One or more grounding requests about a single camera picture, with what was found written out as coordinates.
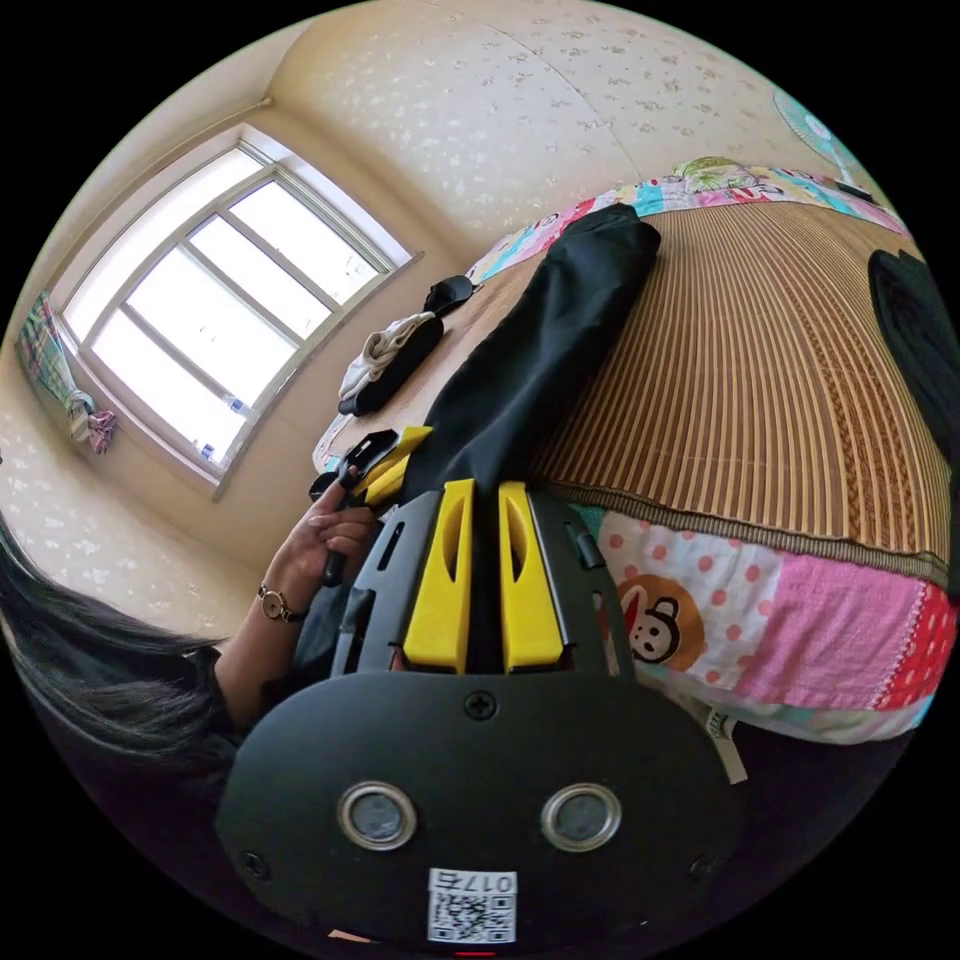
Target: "circular sensor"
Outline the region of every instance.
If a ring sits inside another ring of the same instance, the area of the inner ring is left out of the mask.
[[[587,853],[617,832],[621,817],[620,801],[610,790],[596,783],[576,783],[547,801],[541,827],[558,850]]]
[[[396,850],[417,829],[410,798],[389,783],[368,781],[351,787],[337,808],[340,829],[365,850]]]

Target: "white cloth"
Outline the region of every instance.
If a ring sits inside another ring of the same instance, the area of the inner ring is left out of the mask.
[[[355,397],[367,384],[379,380],[381,374],[400,348],[410,339],[417,327],[433,319],[432,313],[415,313],[413,316],[394,320],[380,333],[371,333],[363,350],[349,367],[340,384],[340,399]]]

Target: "black hair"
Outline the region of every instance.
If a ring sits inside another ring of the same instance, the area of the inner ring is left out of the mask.
[[[216,704],[182,678],[190,673],[184,658],[219,641],[163,630],[56,583],[2,512],[0,617],[28,693],[74,733],[147,764],[215,762],[203,744]]]

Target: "bamboo mat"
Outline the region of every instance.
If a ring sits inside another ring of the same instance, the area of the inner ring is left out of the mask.
[[[535,475],[585,506],[943,585],[949,470],[874,317],[867,260],[919,252],[831,210],[754,203],[647,218],[646,288]],[[544,254],[492,277],[379,414],[330,450],[420,424]]]

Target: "qr code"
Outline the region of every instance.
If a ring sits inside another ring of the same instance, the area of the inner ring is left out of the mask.
[[[428,939],[442,943],[513,943],[513,874],[436,871],[430,884]]]

